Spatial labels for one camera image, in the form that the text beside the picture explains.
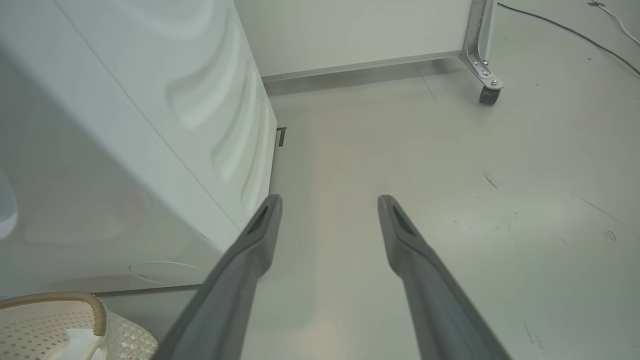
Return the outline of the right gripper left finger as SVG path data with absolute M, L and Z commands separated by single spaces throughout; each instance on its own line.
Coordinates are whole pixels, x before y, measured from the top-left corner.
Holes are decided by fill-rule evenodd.
M 256 288 L 274 260 L 282 198 L 268 195 L 154 353 L 155 360 L 238 360 Z

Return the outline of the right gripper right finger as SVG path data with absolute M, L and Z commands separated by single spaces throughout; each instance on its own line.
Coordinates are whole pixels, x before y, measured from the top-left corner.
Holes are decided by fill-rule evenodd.
M 402 280 L 423 360 L 509 360 L 510 355 L 400 203 L 377 200 L 390 268 Z

